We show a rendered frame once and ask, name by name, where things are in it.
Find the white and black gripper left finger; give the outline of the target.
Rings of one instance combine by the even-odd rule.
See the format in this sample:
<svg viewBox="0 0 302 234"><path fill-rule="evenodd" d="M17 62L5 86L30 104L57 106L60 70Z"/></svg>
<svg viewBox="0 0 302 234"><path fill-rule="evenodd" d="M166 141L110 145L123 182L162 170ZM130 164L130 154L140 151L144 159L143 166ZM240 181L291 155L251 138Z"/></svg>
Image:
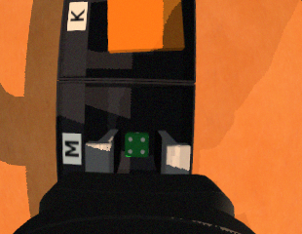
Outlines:
<svg viewBox="0 0 302 234"><path fill-rule="evenodd" d="M99 141L85 144L85 172L117 173L121 162L121 132L110 130Z"/></svg>

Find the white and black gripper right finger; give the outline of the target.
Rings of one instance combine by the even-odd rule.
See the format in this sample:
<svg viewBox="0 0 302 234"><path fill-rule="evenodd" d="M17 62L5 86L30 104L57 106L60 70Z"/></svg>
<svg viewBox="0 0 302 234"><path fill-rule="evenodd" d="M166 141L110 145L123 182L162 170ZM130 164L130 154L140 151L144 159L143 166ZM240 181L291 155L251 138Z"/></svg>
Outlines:
<svg viewBox="0 0 302 234"><path fill-rule="evenodd" d="M158 174L188 175L191 146L177 143L166 131L155 131L154 162Z"/></svg>

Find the black rack of bins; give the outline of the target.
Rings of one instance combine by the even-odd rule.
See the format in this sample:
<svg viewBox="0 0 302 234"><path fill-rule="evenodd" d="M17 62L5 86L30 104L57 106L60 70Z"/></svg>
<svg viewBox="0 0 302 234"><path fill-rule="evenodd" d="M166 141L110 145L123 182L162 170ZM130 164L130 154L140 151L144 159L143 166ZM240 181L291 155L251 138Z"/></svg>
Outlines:
<svg viewBox="0 0 302 234"><path fill-rule="evenodd" d="M99 141L110 130L122 131L122 160L115 174L157 174L155 131L166 131L191 146L192 174L196 0L181 0L181 6L182 51L110 54L107 0L63 1L57 60L57 181L70 172L84 172L85 144ZM127 132L149 134L148 157L125 156Z"/></svg>

